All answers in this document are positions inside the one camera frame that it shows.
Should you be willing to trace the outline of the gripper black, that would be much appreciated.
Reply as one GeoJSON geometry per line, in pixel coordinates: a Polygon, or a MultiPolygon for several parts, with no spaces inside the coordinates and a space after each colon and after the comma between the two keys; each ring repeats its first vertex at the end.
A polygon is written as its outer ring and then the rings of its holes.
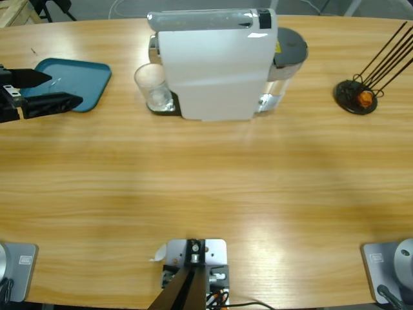
{"type": "Polygon", "coordinates": [[[20,119],[21,106],[25,119],[69,112],[78,107],[83,98],[66,92],[56,92],[25,98],[15,88],[32,88],[52,79],[48,74],[30,68],[1,67],[1,123],[20,119]]]}

